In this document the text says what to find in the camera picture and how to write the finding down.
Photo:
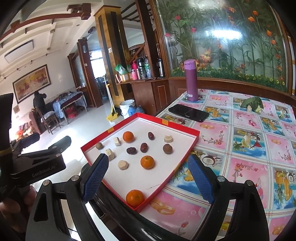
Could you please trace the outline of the person's left hand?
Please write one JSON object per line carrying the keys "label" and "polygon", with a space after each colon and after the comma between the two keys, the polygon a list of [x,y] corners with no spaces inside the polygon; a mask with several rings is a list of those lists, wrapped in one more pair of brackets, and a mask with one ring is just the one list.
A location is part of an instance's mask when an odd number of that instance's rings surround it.
{"label": "person's left hand", "polygon": [[[36,189],[33,186],[30,186],[30,190],[23,197],[25,211],[28,214],[30,214],[32,210],[36,197]],[[3,202],[1,202],[1,214],[4,216],[4,219],[6,220],[7,224],[16,232],[23,233],[26,231],[26,227],[23,225],[23,222],[16,216],[20,213],[20,211],[20,205],[18,204],[18,202],[12,199],[6,198]]]}

